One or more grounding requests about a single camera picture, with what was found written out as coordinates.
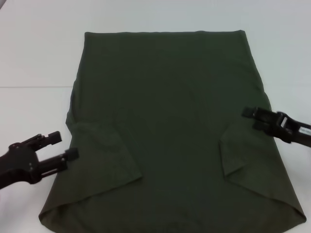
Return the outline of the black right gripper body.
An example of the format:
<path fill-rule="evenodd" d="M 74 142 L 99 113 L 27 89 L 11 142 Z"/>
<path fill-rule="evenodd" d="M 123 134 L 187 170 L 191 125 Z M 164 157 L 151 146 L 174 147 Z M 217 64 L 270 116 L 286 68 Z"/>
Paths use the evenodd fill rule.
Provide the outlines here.
<path fill-rule="evenodd" d="M 283 112 L 276 113 L 276 121 L 272 124 L 273 137 L 286 143 L 298 143 L 311 147 L 311 126 L 296 121 Z"/>

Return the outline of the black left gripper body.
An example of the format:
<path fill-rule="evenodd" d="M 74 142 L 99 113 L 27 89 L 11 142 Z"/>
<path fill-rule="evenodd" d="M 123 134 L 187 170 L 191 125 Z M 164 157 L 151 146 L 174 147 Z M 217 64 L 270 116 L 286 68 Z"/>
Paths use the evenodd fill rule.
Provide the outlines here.
<path fill-rule="evenodd" d="M 0 157 L 0 187 L 17 182 L 35 184 L 42 180 L 37 154 L 21 143 L 9 146 L 8 152 Z"/>

